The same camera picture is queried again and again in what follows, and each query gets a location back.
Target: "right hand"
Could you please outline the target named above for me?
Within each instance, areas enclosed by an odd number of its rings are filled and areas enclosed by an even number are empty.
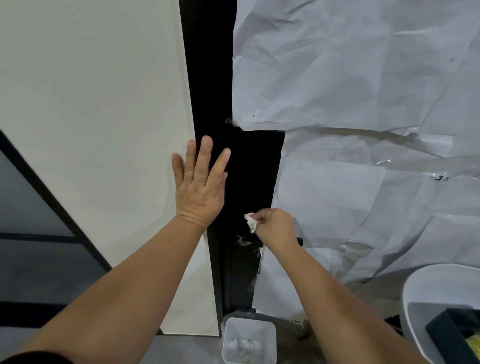
[[[275,250],[298,245],[292,216],[281,208],[264,208],[252,215],[258,221],[256,234],[260,240]]]

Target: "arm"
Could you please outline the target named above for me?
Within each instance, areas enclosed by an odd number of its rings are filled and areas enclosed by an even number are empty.
[[[172,155],[177,215],[153,238],[50,320],[19,352],[50,351],[76,364],[138,363],[170,307],[202,233],[224,203],[230,150],[210,174],[212,139],[195,162],[195,141],[185,167]]]
[[[252,218],[259,221],[258,236],[277,257],[295,286],[329,363],[428,363],[410,343],[298,245],[290,214],[279,208],[268,208]]]

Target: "white bucket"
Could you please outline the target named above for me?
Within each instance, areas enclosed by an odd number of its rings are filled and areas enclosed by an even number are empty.
[[[275,325],[268,321],[229,318],[223,335],[222,357],[226,364],[275,364]]]

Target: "gray floor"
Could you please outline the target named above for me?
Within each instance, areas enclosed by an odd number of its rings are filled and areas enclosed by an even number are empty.
[[[15,350],[34,333],[29,328],[0,328],[0,361]],[[220,364],[221,339],[193,336],[156,336],[142,364]]]

